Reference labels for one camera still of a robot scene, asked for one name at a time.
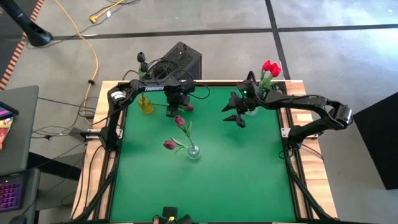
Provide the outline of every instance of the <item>green table surface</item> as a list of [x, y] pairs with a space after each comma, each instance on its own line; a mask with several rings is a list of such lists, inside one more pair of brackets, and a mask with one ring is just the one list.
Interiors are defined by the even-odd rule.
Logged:
[[[149, 222], [164, 206], [178, 208], [195, 222], [294, 221], [294, 209], [276, 111], [259, 109], [245, 115], [246, 127], [223, 119], [230, 92], [236, 87], [211, 86], [205, 100], [191, 97], [193, 111], [180, 112], [192, 120], [192, 140], [201, 158], [174, 154], [163, 147], [174, 137], [188, 139], [165, 116], [166, 107], [154, 105], [144, 115], [137, 100], [127, 111], [118, 176], [111, 208], [112, 222]], [[197, 87], [196, 96], [207, 89]], [[146, 93], [153, 103], [166, 104], [163, 92]]]

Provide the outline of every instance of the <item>yellow glass bottle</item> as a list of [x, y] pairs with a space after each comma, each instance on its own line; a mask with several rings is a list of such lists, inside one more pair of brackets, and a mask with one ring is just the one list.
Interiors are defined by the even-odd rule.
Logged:
[[138, 105], [144, 114], [151, 114], [154, 111], [154, 105], [147, 96], [141, 94], [138, 99]]

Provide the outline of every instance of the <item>gray floor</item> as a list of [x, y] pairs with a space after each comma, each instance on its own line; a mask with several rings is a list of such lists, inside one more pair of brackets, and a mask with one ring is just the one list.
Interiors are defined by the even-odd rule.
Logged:
[[[88, 16], [108, 3], [105, 0], [60, 2], [81, 30], [91, 25]], [[271, 2], [278, 27], [398, 24], [396, 1]], [[55, 36], [75, 33], [52, 0], [45, 1], [37, 22]], [[270, 27], [263, 0], [142, 0], [123, 7], [85, 34]], [[397, 29], [289, 32], [280, 33], [280, 38], [292, 79], [304, 80], [307, 93], [340, 100], [358, 112], [398, 91], [397, 32]], [[244, 78], [249, 70], [259, 73], [265, 59], [278, 61], [272, 33], [96, 39], [90, 41], [99, 59], [96, 82], [119, 80], [127, 70], [137, 68], [138, 52], [155, 59], [178, 41], [203, 54], [204, 79]], [[93, 70], [91, 51], [80, 40], [47, 49], [24, 49], [7, 88], [35, 84], [40, 87], [42, 97], [80, 103]], [[99, 89], [99, 85], [94, 87], [91, 96], [97, 96]], [[76, 108], [39, 101], [35, 128], [69, 126], [75, 113]], [[76, 126], [88, 127], [82, 119]], [[33, 140], [31, 151], [48, 157], [78, 144], [70, 137]], [[320, 144], [338, 216], [354, 222], [395, 223], [398, 191], [384, 190], [356, 125], [325, 133]], [[81, 150], [78, 148], [63, 159], [73, 164], [81, 156]], [[51, 178], [42, 179], [43, 189], [53, 185], [55, 180]], [[42, 208], [54, 206], [54, 201], [60, 205], [61, 198], [72, 193], [75, 186], [76, 183], [65, 182], [50, 196], [42, 194]], [[70, 208], [45, 210], [40, 223], [65, 220], [68, 213]]]

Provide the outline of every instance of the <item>keyboard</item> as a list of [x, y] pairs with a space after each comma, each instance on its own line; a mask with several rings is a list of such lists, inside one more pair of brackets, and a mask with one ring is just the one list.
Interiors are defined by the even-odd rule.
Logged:
[[25, 173], [0, 177], [0, 212], [23, 206]]

